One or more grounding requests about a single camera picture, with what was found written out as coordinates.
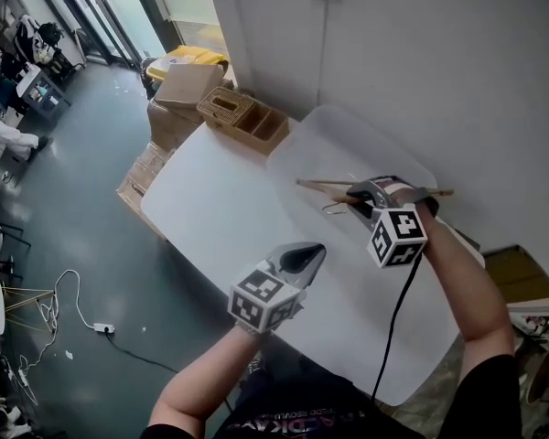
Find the yellow bin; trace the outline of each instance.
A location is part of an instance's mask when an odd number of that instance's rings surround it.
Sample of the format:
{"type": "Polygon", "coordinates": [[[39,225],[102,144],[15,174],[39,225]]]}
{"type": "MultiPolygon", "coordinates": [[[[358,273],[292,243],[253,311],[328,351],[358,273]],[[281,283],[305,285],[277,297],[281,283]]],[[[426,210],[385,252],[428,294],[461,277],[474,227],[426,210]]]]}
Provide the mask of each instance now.
{"type": "Polygon", "coordinates": [[[162,82],[168,69],[174,63],[186,63],[195,65],[222,65],[224,73],[228,70],[228,60],[225,55],[213,52],[208,48],[196,48],[193,46],[179,46],[160,59],[155,60],[146,69],[146,74],[154,81],[162,82]]]}

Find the person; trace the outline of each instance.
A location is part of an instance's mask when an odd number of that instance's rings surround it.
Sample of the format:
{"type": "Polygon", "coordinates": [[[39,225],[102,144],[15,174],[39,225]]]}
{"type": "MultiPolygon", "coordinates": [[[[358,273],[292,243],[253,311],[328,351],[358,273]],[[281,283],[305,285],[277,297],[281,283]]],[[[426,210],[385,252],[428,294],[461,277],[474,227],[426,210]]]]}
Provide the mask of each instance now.
{"type": "MultiPolygon", "coordinates": [[[[401,189],[394,197],[403,204],[410,193],[401,189]]],[[[424,255],[464,340],[460,382],[439,438],[521,438],[514,336],[504,300],[448,227],[435,220],[425,204],[416,207],[428,237],[424,255]]],[[[230,330],[168,383],[141,439],[203,437],[205,422],[262,342],[263,338],[242,327],[230,330]]],[[[268,376],[263,369],[255,370],[256,360],[251,363],[249,370],[254,372],[243,384],[241,398],[216,438],[422,437],[384,415],[367,395],[339,376],[308,371],[273,382],[265,379],[268,376]]]]}
{"type": "Polygon", "coordinates": [[[0,145],[5,145],[13,154],[24,161],[29,161],[34,155],[48,145],[48,138],[40,138],[33,134],[23,134],[18,129],[6,125],[0,120],[0,145]]]}

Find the black cable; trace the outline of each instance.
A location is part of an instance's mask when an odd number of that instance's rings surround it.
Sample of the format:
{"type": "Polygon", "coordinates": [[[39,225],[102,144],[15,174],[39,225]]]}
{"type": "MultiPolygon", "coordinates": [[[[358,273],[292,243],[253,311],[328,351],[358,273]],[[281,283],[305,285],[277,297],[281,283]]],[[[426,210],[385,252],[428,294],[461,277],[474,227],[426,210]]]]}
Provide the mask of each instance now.
{"type": "MultiPolygon", "coordinates": [[[[108,333],[108,331],[106,330],[105,332],[103,332],[104,335],[106,336],[106,338],[108,339],[108,341],[112,344],[112,346],[114,348],[116,348],[118,351],[124,353],[125,355],[128,355],[128,356],[132,356],[133,358],[136,358],[136,359],[140,359],[141,361],[144,361],[144,362],[147,362],[148,364],[153,364],[155,366],[158,366],[159,368],[163,368],[163,369],[166,369],[166,370],[170,370],[171,372],[173,372],[174,374],[178,374],[179,371],[178,370],[174,370],[173,368],[170,368],[169,366],[163,364],[163,363],[160,363],[160,362],[156,362],[156,361],[153,361],[152,359],[147,359],[147,358],[143,358],[142,356],[138,356],[136,355],[135,353],[133,353],[132,351],[129,351],[128,349],[124,349],[124,348],[120,348],[118,345],[116,345],[112,339],[110,338],[110,334],[108,333]]],[[[228,412],[232,412],[232,409],[231,409],[231,406],[230,406],[230,403],[228,402],[228,399],[224,399],[224,403],[226,404],[226,408],[228,409],[228,412]]]]}
{"type": "Polygon", "coordinates": [[[403,290],[401,291],[401,294],[399,295],[399,299],[396,302],[396,306],[394,307],[393,318],[391,319],[391,327],[388,331],[388,341],[386,342],[386,349],[384,350],[384,359],[382,360],[381,371],[378,373],[378,378],[376,379],[376,385],[374,386],[374,391],[372,392],[373,402],[376,399],[376,391],[378,390],[378,386],[381,384],[381,378],[384,373],[384,368],[386,367],[388,354],[391,351],[391,342],[393,341],[394,322],[396,321],[396,316],[399,313],[399,309],[401,308],[401,305],[403,304],[403,300],[404,300],[404,297],[406,296],[406,292],[409,290],[409,286],[411,286],[411,283],[414,280],[414,276],[417,273],[417,268],[419,268],[419,263],[421,263],[422,258],[423,258],[423,254],[420,253],[419,256],[415,259],[413,263],[413,268],[409,273],[409,277],[406,279],[406,283],[404,284],[403,290]]]}

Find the white pants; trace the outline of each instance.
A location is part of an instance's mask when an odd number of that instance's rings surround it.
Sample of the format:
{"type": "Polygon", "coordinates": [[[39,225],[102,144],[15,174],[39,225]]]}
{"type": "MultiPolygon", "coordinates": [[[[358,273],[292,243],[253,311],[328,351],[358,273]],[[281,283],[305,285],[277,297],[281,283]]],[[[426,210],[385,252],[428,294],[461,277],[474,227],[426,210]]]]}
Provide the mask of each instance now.
{"type": "Polygon", "coordinates": [[[22,134],[0,120],[0,144],[26,161],[31,150],[38,146],[38,137],[33,134],[22,134]]]}

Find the white power cord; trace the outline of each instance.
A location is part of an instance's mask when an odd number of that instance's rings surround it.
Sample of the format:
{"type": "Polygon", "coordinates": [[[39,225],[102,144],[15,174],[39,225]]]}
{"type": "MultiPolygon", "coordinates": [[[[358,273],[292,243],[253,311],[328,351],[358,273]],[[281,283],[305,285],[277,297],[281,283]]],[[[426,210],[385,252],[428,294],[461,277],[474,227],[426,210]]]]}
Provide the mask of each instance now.
{"type": "Polygon", "coordinates": [[[67,273],[74,273],[75,276],[77,276],[77,296],[75,298],[75,307],[77,308],[77,312],[81,317],[81,321],[83,322],[83,324],[87,328],[90,328],[91,330],[95,330],[94,326],[91,326],[90,324],[88,324],[85,321],[85,318],[83,317],[83,314],[81,313],[81,310],[80,310],[80,289],[81,289],[80,274],[77,273],[75,270],[66,270],[65,272],[63,272],[61,274],[61,276],[58,278],[57,282],[55,282],[55,288],[54,288],[53,294],[51,296],[50,305],[45,305],[45,304],[39,304],[38,305],[38,310],[40,311],[40,314],[43,317],[43,320],[45,321],[45,323],[47,324],[49,329],[53,332],[53,338],[41,350],[41,352],[38,355],[38,359],[37,359],[36,362],[34,362],[32,364],[28,364],[28,359],[26,357],[24,357],[23,355],[20,355],[20,366],[18,366],[18,372],[24,374],[25,377],[28,374],[28,370],[30,368],[36,367],[37,364],[43,359],[43,354],[45,353],[45,351],[47,351],[47,348],[50,347],[53,343],[55,343],[55,339],[57,338],[57,331],[58,331],[57,318],[59,317],[59,298],[57,296],[57,288],[59,286],[59,282],[61,281],[63,276],[65,276],[67,273]],[[26,363],[26,367],[24,369],[23,369],[23,366],[22,366],[23,360],[26,363]]]}

